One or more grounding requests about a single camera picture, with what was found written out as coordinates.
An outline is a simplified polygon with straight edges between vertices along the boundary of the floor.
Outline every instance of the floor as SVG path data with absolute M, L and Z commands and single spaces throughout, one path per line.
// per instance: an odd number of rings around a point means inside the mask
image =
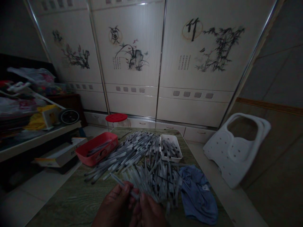
M 87 137 L 95 137 L 107 129 L 87 126 L 84 131 Z M 268 226 L 241 188 L 232 190 L 228 187 L 216 164 L 203 154 L 203 144 L 187 143 L 234 225 Z M 1 198 L 2 226 L 25 226 L 80 165 L 79 162 L 64 175 L 46 168 Z

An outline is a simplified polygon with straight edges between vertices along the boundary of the yellow cloth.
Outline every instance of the yellow cloth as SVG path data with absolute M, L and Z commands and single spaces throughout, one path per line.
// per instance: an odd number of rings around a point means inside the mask
M 35 114 L 33 114 L 33 116 L 31 116 L 28 125 L 25 126 L 24 129 L 26 129 L 26 130 L 42 130 L 42 129 L 46 128 L 42 112 L 46 111 L 46 110 L 49 110 L 49 109 L 53 109 L 53 108 L 57 108 L 58 110 L 61 110 L 56 105 L 47 105 L 45 107 L 38 107 L 37 111 L 39 111 L 39 113 L 35 113 Z M 51 115 L 50 119 L 51 119 L 51 122 L 53 124 L 56 122 L 55 116 Z

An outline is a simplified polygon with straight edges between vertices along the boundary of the wardrobe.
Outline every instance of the wardrobe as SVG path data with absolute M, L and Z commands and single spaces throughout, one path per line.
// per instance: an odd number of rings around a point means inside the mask
M 177 129 L 206 142 L 219 128 L 276 0 L 29 0 L 60 80 L 88 123 Z

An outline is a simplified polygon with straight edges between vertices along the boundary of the white box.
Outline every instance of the white box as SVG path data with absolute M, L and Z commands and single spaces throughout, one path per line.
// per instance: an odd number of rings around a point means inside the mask
M 165 157 L 164 155 L 162 155 L 162 140 L 167 140 L 167 139 L 169 139 L 170 142 L 173 142 L 175 144 L 175 146 L 177 147 L 177 149 L 180 151 L 181 158 L 169 158 L 167 156 Z M 163 134 L 163 135 L 160 136 L 160 144 L 161 144 L 160 154 L 161 154 L 162 160 L 164 160 L 164 161 L 170 161 L 170 162 L 177 162 L 178 163 L 183 158 L 183 155 L 182 155 L 182 152 L 181 152 L 181 149 L 180 149 L 177 137 L 171 136 L 171 135 L 164 135 Z
M 73 137 L 72 143 L 64 143 L 50 152 L 42 155 L 40 158 L 35 158 L 36 163 L 44 167 L 62 167 L 73 157 L 76 156 L 76 148 L 85 144 L 87 138 Z

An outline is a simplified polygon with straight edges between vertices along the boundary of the white plastic chair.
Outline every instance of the white plastic chair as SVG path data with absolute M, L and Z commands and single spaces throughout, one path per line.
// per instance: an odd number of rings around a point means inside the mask
M 258 131 L 255 140 L 234 137 L 227 126 L 240 117 L 253 120 Z M 204 154 L 219 166 L 222 177 L 232 189 L 236 188 L 253 163 L 258 149 L 271 129 L 270 123 L 262 118 L 243 114 L 233 114 L 203 147 Z

